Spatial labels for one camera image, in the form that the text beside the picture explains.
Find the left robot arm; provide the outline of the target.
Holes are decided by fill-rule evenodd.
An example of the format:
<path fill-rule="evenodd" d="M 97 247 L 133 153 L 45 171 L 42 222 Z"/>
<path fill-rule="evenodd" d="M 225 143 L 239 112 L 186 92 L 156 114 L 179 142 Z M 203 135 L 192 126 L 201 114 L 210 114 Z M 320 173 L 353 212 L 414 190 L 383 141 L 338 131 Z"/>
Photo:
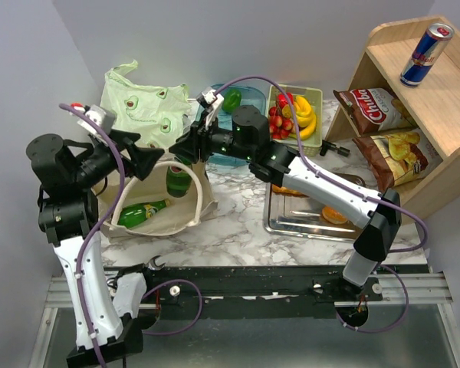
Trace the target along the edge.
<path fill-rule="evenodd" d="M 116 158 L 99 138 L 80 143 L 53 133 L 33 139 L 26 148 L 41 182 L 38 225 L 61 263 L 74 308 L 77 339 L 67 356 L 69 367 L 105 367 L 142 351 L 137 308 L 154 295 L 150 272 L 162 269 L 155 258 L 124 268 L 113 283 L 116 289 L 127 287 L 127 305 L 111 297 L 100 255 L 103 219 L 92 188 L 119 167 L 122 178 L 145 179 L 163 150 L 139 148 L 138 133 L 112 130 L 108 136 L 129 156 Z"/>

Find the snack packet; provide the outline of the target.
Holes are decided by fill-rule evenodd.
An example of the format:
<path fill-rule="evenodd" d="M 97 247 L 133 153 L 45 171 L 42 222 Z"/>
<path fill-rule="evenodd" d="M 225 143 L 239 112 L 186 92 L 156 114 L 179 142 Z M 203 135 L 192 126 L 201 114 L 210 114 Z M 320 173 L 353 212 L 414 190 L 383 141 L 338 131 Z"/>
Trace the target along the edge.
<path fill-rule="evenodd" d="M 442 157 L 419 129 L 353 139 L 376 178 L 379 191 L 427 177 Z"/>

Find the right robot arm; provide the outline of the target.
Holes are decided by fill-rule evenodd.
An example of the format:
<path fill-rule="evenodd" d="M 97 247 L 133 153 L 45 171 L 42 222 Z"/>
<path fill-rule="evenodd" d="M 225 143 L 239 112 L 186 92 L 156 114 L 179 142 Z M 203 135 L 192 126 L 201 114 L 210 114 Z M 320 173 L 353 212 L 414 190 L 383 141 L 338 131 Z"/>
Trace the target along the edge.
<path fill-rule="evenodd" d="M 267 118 L 253 106 L 240 106 L 232 113 L 230 130 L 211 122 L 210 117 L 210 110 L 205 109 L 169 151 L 191 163 L 206 161 L 215 153 L 244 159 L 262 182 L 293 189 L 344 215 L 361 233 L 337 290 L 349 301 L 363 294 L 367 278 L 386 259 L 401 226 L 399 195 L 354 185 L 273 141 Z"/>

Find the green plastic grocery bag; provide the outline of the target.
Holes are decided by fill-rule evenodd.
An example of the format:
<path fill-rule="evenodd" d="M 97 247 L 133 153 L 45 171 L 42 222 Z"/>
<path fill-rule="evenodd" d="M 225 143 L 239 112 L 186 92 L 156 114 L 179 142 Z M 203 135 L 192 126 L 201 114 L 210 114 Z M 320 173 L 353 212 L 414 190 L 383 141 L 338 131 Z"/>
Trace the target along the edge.
<path fill-rule="evenodd" d="M 138 133 L 142 145 L 166 150 L 183 133 L 183 117 L 191 110 L 189 88 L 135 84 L 127 75 L 137 68 L 132 61 L 105 73 L 100 106 L 116 114 L 116 130 Z"/>

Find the yellow banana bunch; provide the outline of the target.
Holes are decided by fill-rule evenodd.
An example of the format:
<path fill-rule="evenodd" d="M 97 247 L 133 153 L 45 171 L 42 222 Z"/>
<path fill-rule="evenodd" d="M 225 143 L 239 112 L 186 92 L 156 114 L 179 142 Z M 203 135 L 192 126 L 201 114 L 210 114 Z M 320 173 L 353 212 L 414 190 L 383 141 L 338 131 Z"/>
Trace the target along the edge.
<path fill-rule="evenodd" d="M 297 95 L 294 98 L 294 111 L 296 113 L 297 123 L 300 128 L 300 138 L 302 140 L 307 140 L 314 134 L 317 127 L 317 116 L 314 112 L 314 108 L 305 97 Z M 292 113 L 289 104 L 281 108 L 281 112 L 283 117 L 292 120 Z M 295 129 L 290 136 L 295 139 L 297 138 Z"/>

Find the brown chip bag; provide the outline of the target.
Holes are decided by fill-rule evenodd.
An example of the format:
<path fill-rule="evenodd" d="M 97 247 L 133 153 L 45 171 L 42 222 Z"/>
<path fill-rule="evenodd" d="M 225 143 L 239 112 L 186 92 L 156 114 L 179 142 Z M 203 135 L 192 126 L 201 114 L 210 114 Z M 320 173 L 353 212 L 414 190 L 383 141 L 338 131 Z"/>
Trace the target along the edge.
<path fill-rule="evenodd" d="M 403 102 L 390 89 L 334 90 L 333 95 L 353 121 L 359 134 L 416 126 Z"/>

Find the green glass bottle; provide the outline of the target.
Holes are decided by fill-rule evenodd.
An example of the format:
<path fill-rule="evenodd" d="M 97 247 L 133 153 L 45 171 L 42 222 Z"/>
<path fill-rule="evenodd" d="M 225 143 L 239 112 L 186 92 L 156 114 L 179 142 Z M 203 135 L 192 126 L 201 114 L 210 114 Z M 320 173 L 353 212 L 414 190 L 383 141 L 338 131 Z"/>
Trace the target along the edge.
<path fill-rule="evenodd" d="M 126 228 L 135 228 L 170 206 L 169 199 L 128 205 L 122 209 L 117 224 Z"/>
<path fill-rule="evenodd" d="M 166 190 L 175 198 L 182 198 L 192 185 L 192 177 L 178 166 L 169 166 L 166 170 Z"/>

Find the beige canvas tote bag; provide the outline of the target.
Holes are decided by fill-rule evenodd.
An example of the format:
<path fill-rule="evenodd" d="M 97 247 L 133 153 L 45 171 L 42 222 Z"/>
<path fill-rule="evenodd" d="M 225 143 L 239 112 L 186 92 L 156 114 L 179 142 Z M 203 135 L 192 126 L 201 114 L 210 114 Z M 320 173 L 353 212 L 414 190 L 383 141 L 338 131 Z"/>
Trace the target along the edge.
<path fill-rule="evenodd" d="M 158 167 L 143 181 L 133 177 L 125 179 L 123 196 L 118 202 L 117 211 L 123 207 L 139 202 L 152 202 L 157 199 L 169 199 L 171 205 L 155 214 L 153 219 L 142 225 L 128 229 L 124 225 L 113 223 L 112 217 L 102 224 L 101 231 L 109 238 L 128 236 L 168 236 L 174 235 L 185 228 L 197 226 L 200 222 L 214 217 L 217 201 L 213 195 L 209 178 L 206 175 L 206 165 L 198 162 L 192 167 L 189 176 L 192 184 L 182 198 L 171 196 L 165 188 L 168 156 L 159 161 Z"/>

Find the green bell pepper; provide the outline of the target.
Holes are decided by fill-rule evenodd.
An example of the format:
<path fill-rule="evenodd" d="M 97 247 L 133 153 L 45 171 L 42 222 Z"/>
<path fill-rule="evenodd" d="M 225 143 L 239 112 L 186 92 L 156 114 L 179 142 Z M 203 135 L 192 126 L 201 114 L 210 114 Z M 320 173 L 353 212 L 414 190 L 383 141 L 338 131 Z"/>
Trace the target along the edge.
<path fill-rule="evenodd" d="M 222 105 L 222 110 L 225 113 L 231 114 L 241 105 L 242 93 L 239 89 L 231 88 L 227 90 Z"/>

